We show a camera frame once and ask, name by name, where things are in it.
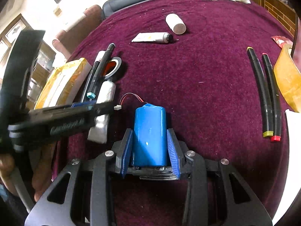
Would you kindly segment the blue cylindrical battery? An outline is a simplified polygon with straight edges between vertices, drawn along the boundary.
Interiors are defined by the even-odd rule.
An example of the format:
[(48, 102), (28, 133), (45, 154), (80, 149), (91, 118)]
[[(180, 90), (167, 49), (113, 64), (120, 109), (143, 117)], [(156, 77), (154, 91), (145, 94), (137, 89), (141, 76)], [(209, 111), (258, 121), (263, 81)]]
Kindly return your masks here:
[(134, 167), (166, 166), (168, 161), (165, 108), (149, 104), (132, 92), (125, 93), (119, 104), (123, 105), (129, 95), (133, 95), (143, 103), (143, 106), (135, 111), (131, 165)]

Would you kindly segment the white foam box yellow tape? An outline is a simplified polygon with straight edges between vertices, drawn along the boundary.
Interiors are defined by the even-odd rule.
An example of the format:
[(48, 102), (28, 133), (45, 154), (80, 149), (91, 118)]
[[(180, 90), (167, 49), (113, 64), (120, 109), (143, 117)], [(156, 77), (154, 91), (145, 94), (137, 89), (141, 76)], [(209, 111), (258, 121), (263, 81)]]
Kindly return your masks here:
[(85, 58), (56, 68), (48, 78), (34, 109), (71, 104), (92, 66)]

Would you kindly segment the black marker teal cap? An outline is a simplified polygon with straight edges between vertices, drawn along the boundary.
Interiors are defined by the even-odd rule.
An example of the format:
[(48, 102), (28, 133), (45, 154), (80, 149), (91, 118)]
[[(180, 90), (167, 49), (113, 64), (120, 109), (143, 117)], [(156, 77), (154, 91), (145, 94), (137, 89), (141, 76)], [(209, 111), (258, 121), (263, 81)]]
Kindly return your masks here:
[(109, 62), (111, 55), (114, 51), (115, 44), (110, 43), (106, 51), (99, 51), (97, 54), (97, 57), (95, 58), (95, 62), (97, 63), (97, 67), (95, 70), (95, 73), (92, 77), (89, 89), (87, 91), (86, 97), (89, 99), (95, 99), (97, 98), (99, 89), (100, 89), (100, 84), (102, 83), (104, 79), (104, 70)]

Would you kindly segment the black electrical tape roll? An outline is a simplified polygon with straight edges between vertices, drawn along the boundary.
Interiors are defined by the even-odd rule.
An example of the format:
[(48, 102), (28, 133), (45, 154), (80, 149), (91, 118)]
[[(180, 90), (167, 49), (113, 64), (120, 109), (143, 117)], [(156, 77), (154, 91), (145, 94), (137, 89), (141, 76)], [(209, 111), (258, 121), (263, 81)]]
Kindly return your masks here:
[(106, 64), (103, 77), (105, 80), (113, 79), (116, 76), (117, 72), (119, 71), (122, 65), (122, 59), (120, 57), (113, 57), (110, 61)]

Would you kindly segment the wooden door with glass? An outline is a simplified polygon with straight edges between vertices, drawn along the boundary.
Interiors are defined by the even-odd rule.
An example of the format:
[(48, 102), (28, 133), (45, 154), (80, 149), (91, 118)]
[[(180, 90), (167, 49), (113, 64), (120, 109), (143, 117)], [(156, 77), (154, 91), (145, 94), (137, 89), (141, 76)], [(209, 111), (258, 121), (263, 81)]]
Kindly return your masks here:
[[(13, 43), (22, 30), (29, 30), (32, 27), (19, 14), (1, 33), (1, 81), (4, 78), (7, 61), (12, 49)], [(52, 71), (56, 53), (48, 44), (42, 42), (38, 56), (33, 67), (32, 78), (29, 82), (29, 90), (27, 92), (27, 108), (33, 110), (35, 104), (44, 88), (47, 78)]]

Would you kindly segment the black marker yellow cap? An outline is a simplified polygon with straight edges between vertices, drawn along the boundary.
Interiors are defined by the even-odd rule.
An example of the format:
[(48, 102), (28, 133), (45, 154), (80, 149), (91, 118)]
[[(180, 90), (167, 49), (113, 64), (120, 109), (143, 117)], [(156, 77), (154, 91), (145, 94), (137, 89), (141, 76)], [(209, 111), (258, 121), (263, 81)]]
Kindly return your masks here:
[(274, 118), (267, 80), (254, 49), (252, 47), (247, 47), (246, 51), (252, 66), (259, 93), (262, 115), (262, 136), (263, 138), (269, 138), (274, 135)]

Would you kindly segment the dark red tablecloth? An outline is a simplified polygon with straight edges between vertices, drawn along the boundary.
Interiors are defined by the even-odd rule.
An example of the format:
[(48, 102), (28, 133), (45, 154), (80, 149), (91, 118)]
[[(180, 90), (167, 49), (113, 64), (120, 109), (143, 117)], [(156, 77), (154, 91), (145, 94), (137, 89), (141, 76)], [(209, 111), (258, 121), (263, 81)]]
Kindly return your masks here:
[[(177, 14), (186, 25), (177, 35), (167, 15)], [(132, 42), (139, 33), (167, 32), (173, 42)], [(72, 53), (71, 59), (93, 63), (110, 43), (122, 59), (116, 98), (132, 92), (164, 107), (167, 123), (178, 139), (212, 160), (228, 159), (274, 216), (281, 200), (288, 166), (289, 141), (262, 136), (256, 80), (247, 47), (275, 63), (280, 53), (272, 36), (291, 34), (266, 9), (230, 0), (151, 0), (106, 18)], [(105, 145), (86, 134), (59, 143), (54, 164), (58, 173), (73, 158), (92, 159), (121, 140), (133, 126), (139, 100), (129, 95), (122, 109), (110, 116)]]

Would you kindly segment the black marker red cap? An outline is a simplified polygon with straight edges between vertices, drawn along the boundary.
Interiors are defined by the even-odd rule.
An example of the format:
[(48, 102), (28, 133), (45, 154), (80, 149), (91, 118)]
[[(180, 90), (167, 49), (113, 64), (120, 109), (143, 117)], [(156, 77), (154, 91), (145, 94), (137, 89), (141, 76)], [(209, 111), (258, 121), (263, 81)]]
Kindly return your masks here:
[(271, 142), (280, 142), (282, 136), (282, 113), (279, 89), (275, 79), (273, 67), (267, 53), (262, 54), (262, 61), (267, 77), (268, 89), (272, 103), (272, 112), (274, 117), (274, 134), (270, 138)]

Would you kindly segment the white cream tube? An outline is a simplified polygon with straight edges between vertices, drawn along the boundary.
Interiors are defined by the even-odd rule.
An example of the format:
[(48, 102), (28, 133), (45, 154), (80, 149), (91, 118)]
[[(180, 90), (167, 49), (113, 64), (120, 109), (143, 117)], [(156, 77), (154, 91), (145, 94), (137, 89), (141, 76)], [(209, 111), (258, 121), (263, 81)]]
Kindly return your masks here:
[(139, 33), (132, 42), (170, 43), (173, 35), (167, 32)]

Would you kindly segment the white paper sheet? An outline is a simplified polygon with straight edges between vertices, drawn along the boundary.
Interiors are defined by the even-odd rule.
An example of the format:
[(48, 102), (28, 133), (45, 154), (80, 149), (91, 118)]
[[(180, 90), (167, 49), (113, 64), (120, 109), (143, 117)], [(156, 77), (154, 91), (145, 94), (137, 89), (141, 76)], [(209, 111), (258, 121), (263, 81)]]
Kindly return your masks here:
[(289, 160), (284, 192), (275, 216), (272, 220), (276, 225), (292, 206), (300, 191), (300, 113), (285, 111), (289, 137)]

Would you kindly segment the small white pill bottle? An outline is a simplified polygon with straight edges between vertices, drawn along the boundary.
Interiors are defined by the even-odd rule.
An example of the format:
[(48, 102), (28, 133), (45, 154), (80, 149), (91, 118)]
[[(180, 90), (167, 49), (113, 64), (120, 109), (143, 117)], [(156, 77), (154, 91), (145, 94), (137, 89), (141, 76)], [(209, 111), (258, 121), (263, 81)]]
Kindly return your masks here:
[(177, 35), (185, 33), (186, 25), (177, 14), (171, 13), (167, 15), (165, 21), (173, 33)]

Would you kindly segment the yellow packing tape roll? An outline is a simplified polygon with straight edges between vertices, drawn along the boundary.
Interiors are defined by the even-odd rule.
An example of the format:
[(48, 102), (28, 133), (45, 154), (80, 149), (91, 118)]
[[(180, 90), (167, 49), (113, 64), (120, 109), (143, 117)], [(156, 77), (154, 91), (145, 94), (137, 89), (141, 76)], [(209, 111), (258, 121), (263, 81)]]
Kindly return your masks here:
[(300, 113), (300, 71), (294, 64), (289, 50), (292, 46), (284, 44), (274, 66), (274, 75), (279, 90), (287, 104)]

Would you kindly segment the red plastic packet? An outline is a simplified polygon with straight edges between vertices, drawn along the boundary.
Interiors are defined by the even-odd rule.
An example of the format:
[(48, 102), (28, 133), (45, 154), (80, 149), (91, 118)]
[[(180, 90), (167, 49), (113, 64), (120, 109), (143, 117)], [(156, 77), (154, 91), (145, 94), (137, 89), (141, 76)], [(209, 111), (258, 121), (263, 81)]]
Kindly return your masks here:
[(280, 47), (283, 48), (284, 45), (288, 44), (289, 46), (293, 46), (293, 42), (284, 37), (284, 36), (272, 36), (271, 39)]

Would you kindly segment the brick pattern cabinet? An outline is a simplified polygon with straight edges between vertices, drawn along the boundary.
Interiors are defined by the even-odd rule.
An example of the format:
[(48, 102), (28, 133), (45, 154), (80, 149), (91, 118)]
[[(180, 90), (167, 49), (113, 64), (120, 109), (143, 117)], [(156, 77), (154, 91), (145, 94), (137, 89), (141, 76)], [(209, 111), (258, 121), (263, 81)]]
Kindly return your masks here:
[(297, 15), (295, 11), (281, 0), (260, 0), (264, 7), (292, 35), (297, 30)]

